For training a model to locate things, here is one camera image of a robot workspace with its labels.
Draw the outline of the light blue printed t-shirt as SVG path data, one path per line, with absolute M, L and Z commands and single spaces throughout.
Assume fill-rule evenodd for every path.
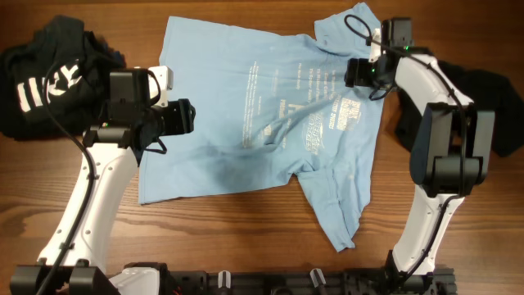
M 296 177 L 337 251 L 354 246 L 370 201 L 383 103 L 349 88 L 346 66 L 369 54 L 378 19 L 365 3 L 318 20 L 314 34 L 279 35 L 178 16 L 168 19 L 160 63 L 169 99 L 195 107 L 190 134 L 165 136 L 165 155 L 139 168 L 142 204 L 243 193 Z

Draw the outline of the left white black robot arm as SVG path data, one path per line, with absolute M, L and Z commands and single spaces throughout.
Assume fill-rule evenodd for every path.
M 187 99 L 157 106 L 110 103 L 106 118 L 84 134 L 82 169 L 61 221 L 33 265 L 19 265 L 13 294 L 166 294 L 172 277 L 164 263 L 139 262 L 106 275 L 106 251 L 116 212 L 142 154 L 165 135 L 193 130 Z

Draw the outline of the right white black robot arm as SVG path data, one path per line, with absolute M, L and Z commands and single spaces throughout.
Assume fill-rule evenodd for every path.
M 429 275 L 454 213 L 486 178 L 495 114 L 478 110 L 437 59 L 421 52 L 351 58 L 345 82 L 349 87 L 401 89 L 422 117 L 409 159 L 413 203 L 390 259 L 403 280 Z

